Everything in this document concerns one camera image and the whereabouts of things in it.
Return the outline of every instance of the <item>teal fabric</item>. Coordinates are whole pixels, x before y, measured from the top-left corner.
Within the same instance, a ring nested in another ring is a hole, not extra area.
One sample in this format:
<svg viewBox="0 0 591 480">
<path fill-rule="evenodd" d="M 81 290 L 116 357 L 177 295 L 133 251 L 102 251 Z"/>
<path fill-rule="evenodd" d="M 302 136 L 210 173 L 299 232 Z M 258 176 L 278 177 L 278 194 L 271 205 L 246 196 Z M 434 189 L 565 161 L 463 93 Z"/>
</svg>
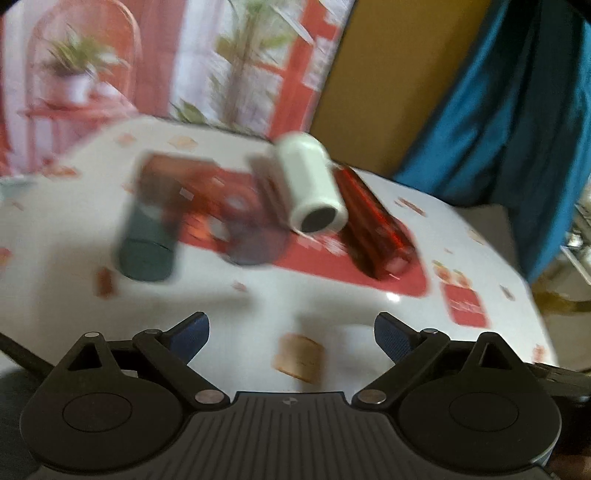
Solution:
<svg viewBox="0 0 591 480">
<path fill-rule="evenodd" d="M 565 0 L 492 0 L 466 65 L 394 180 L 508 209 L 535 280 L 591 172 L 591 26 Z"/>
</svg>

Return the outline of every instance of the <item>metal screw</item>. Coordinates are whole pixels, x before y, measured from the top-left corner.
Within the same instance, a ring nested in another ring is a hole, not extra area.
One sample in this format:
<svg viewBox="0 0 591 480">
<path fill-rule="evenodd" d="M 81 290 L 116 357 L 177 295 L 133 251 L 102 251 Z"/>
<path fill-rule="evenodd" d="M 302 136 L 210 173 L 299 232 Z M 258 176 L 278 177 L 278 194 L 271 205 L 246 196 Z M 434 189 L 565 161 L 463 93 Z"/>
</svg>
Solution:
<svg viewBox="0 0 591 480">
<path fill-rule="evenodd" d="M 195 400 L 204 405 L 215 405 L 224 399 L 224 394 L 219 390 L 201 390 L 195 395 Z"/>
<path fill-rule="evenodd" d="M 362 390 L 357 395 L 357 398 L 363 403 L 368 403 L 370 405 L 380 405 L 386 401 L 387 396 L 381 390 Z"/>
</svg>

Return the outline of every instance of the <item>red pattern on tablecloth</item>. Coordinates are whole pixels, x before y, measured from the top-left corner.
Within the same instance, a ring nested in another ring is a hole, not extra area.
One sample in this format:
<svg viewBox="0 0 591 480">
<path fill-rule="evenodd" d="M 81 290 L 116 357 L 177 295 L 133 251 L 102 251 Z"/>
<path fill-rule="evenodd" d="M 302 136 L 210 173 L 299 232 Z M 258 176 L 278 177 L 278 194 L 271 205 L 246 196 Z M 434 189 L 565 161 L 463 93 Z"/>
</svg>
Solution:
<svg viewBox="0 0 591 480">
<path fill-rule="evenodd" d="M 0 247 L 0 273 L 8 265 L 11 258 L 12 252 L 8 248 Z"/>
<path fill-rule="evenodd" d="M 531 362 L 533 364 L 543 364 L 546 358 L 546 349 L 543 345 L 537 344 L 531 355 Z"/>
<path fill-rule="evenodd" d="M 224 177 L 252 184 L 249 174 L 224 172 Z M 194 247 L 219 251 L 219 244 L 209 231 L 207 219 L 203 215 L 188 215 L 180 241 Z M 402 223 L 402 230 L 413 240 L 412 233 Z M 276 262 L 276 267 L 293 270 L 328 280 L 341 281 L 372 287 L 410 297 L 422 297 L 427 294 L 428 281 L 420 259 L 400 278 L 391 277 L 378 281 L 363 273 L 350 258 L 339 235 L 320 235 L 317 238 L 291 234 L 290 244 L 284 255 Z"/>
<path fill-rule="evenodd" d="M 436 260 L 433 268 L 441 280 L 441 292 L 452 321 L 467 327 L 490 328 L 482 302 L 472 290 L 472 282 L 461 271 L 451 272 Z"/>
</svg>

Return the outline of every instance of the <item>logo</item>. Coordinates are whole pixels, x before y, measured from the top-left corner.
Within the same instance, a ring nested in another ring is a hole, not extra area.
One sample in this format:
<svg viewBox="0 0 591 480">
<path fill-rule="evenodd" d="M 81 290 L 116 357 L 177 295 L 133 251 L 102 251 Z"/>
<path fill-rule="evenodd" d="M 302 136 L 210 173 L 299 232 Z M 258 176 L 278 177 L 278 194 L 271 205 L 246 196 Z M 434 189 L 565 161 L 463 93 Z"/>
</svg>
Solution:
<svg viewBox="0 0 591 480">
<path fill-rule="evenodd" d="M 283 400 L 281 400 L 285 405 L 287 405 L 288 407 L 291 407 L 292 405 L 295 405 L 297 403 L 297 400 L 294 397 L 289 397 L 289 398 L 284 398 Z"/>
</svg>

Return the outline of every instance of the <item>plant in pot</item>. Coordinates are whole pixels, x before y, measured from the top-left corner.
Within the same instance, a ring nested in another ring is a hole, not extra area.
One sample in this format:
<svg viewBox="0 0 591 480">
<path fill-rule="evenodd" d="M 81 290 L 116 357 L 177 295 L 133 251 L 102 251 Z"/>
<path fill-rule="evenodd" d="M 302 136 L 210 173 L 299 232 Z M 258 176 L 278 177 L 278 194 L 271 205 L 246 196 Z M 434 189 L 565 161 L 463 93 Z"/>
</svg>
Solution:
<svg viewBox="0 0 591 480">
<path fill-rule="evenodd" d="M 50 72 L 46 79 L 45 100 L 57 107 L 84 106 L 100 73 L 109 68 L 128 66 L 115 49 L 92 36 L 80 35 L 68 27 L 65 40 L 51 40 L 52 59 L 44 66 Z"/>
<path fill-rule="evenodd" d="M 276 53 L 296 39 L 313 44 L 310 33 L 286 12 L 301 0 L 228 0 L 232 31 L 218 36 L 215 52 L 229 63 L 227 78 L 210 75 L 212 95 L 222 124 L 241 130 L 258 115 L 261 105 L 275 94 L 256 74 L 263 64 L 278 65 Z"/>
</svg>

